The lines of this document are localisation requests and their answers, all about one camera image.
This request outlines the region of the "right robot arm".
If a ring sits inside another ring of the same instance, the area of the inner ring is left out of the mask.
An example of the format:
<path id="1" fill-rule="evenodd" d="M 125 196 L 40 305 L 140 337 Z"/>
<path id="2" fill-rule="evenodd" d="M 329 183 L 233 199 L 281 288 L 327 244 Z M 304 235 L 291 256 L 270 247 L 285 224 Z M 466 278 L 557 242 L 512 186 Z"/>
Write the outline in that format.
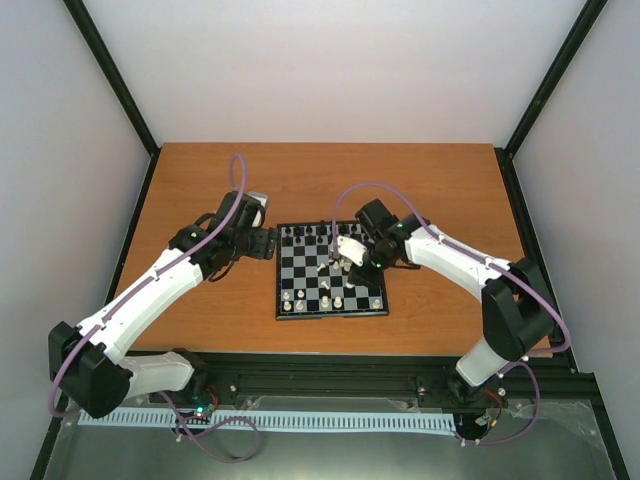
<path id="1" fill-rule="evenodd" d="M 334 252 L 352 264 L 350 282 L 376 286 L 382 272 L 401 260 L 440 274 L 479 301 L 482 336 L 455 366 L 466 385 L 483 385 L 530 355 L 554 329 L 558 312 L 534 262 L 488 256 L 415 213 L 399 219 L 378 199 L 362 207 L 356 220 L 368 242 L 332 228 Z"/>

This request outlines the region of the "black magnetic chess board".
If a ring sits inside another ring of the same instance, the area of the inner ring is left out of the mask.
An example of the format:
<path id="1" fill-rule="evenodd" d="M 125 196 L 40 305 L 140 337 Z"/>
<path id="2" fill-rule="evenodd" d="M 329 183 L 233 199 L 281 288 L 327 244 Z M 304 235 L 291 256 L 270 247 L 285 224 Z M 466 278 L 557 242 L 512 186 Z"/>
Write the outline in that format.
<path id="1" fill-rule="evenodd" d="M 351 263 L 337 260 L 332 256 L 333 232 L 329 221 L 310 223 L 285 223 L 277 226 L 277 260 L 276 260 L 276 319 L 302 320 L 328 317 L 366 317 L 386 316 L 390 312 L 386 286 L 377 289 L 355 286 L 345 287 Z M 324 263 L 326 268 L 317 271 Z M 330 288 L 325 289 L 321 282 L 326 281 Z M 304 290 L 303 299 L 297 298 L 297 291 Z M 284 300 L 282 292 L 288 291 L 291 298 Z M 330 306 L 321 307 L 323 296 L 329 298 Z M 343 307 L 335 309 L 333 300 L 341 297 Z M 372 301 L 378 298 L 379 308 L 372 307 Z M 304 310 L 297 311 L 298 300 L 305 302 Z M 290 311 L 285 311 L 283 304 L 292 304 Z"/>

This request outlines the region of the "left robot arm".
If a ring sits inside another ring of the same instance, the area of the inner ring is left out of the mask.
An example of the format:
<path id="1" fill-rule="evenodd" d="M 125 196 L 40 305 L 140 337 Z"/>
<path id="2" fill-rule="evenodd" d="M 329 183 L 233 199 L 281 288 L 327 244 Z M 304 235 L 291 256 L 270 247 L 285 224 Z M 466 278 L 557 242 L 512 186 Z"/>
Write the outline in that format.
<path id="1" fill-rule="evenodd" d="M 227 193 L 217 211 L 182 228 L 149 270 L 109 304 L 75 326 L 56 325 L 48 335 L 55 391 L 93 418 L 155 392 L 201 400 L 208 378 L 195 354 L 174 349 L 131 356 L 128 351 L 169 306 L 203 281 L 223 279 L 243 257 L 272 258 L 277 231 L 263 225 L 267 208 L 265 194 Z"/>

